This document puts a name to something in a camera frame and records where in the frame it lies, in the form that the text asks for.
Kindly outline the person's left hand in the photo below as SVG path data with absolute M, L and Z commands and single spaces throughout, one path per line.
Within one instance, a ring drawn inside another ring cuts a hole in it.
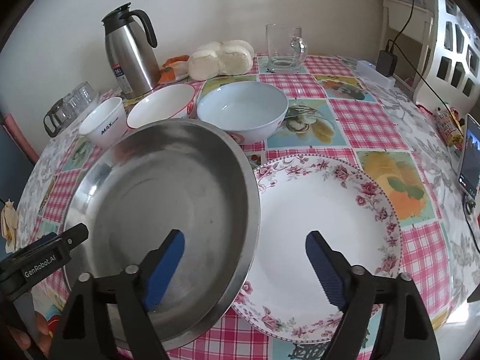
M 37 330 L 39 331 L 38 339 L 36 340 L 37 346 L 41 349 L 44 355 L 48 356 L 52 337 L 50 336 L 49 326 L 45 317 L 38 311 L 35 312 L 35 320 Z M 22 350 L 27 350 L 31 345 L 31 340 L 26 332 L 23 332 L 17 328 L 9 327 L 9 332 L 15 339 L 17 345 Z

